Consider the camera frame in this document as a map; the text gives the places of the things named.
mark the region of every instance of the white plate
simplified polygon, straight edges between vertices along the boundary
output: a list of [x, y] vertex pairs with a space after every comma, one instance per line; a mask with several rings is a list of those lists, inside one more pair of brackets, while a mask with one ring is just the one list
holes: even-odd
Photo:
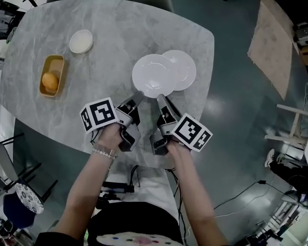
[[87, 52], [92, 46], [92, 34], [89, 30], [83, 29], [74, 33], [70, 39], [70, 50], [76, 54]]
[[196, 66], [194, 60], [185, 52], [170, 50], [162, 54], [172, 61], [177, 68], [177, 85], [175, 90], [181, 91], [188, 88], [195, 80]]
[[140, 58], [132, 70], [134, 86], [145, 96], [156, 98], [158, 95], [171, 94], [177, 84], [175, 65], [166, 57], [152, 54]]

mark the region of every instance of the bracelet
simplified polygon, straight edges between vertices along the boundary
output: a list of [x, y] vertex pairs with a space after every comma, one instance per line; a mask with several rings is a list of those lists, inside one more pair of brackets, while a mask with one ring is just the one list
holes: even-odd
[[111, 158], [112, 160], [115, 160], [118, 157], [118, 156], [115, 155], [114, 150], [108, 149], [107, 147], [102, 146], [98, 143], [96, 143], [93, 146], [92, 151], [95, 152], [95, 153], [99, 153], [99, 154], [101, 154], [105, 157]]

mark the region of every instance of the floor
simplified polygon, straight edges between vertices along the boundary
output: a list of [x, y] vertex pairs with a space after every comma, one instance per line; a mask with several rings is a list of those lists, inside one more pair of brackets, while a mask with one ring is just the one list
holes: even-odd
[[[205, 27], [215, 36], [214, 71], [201, 118], [201, 123], [214, 135], [205, 149], [195, 156], [199, 175], [213, 204], [216, 206], [228, 200], [261, 179], [284, 192], [289, 190], [286, 182], [274, 177], [263, 166], [270, 148], [285, 152], [288, 145], [263, 137], [266, 133], [283, 134], [291, 128], [293, 117], [285, 111], [278, 111], [276, 104], [303, 108], [308, 77], [301, 59], [293, 51], [291, 79], [283, 101], [267, 77], [247, 57], [257, 21], [258, 0], [172, 2], [176, 14]], [[46, 202], [46, 214], [37, 216], [30, 229], [36, 235], [47, 229], [44, 223], [50, 226], [59, 218], [69, 189], [88, 155], [54, 142], [18, 120], [15, 130], [23, 131], [26, 136], [29, 151], [22, 152], [30, 153], [43, 164], [33, 185], [44, 189], [54, 179], [59, 180]], [[233, 213], [257, 196], [261, 197], [238, 213], [217, 218], [230, 243], [253, 232], [257, 223], [268, 220], [280, 203], [281, 194], [268, 186], [256, 184], [216, 210], [217, 216]], [[196, 245], [191, 230], [187, 241], [189, 245]]]

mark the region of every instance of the sneaker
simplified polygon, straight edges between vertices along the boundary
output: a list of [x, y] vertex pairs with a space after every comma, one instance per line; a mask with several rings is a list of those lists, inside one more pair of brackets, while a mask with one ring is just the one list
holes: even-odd
[[269, 167], [269, 164], [274, 160], [274, 154], [275, 154], [275, 150], [274, 149], [271, 149], [269, 152], [268, 152], [268, 155], [267, 155], [267, 159], [265, 161], [265, 167], [268, 168]]

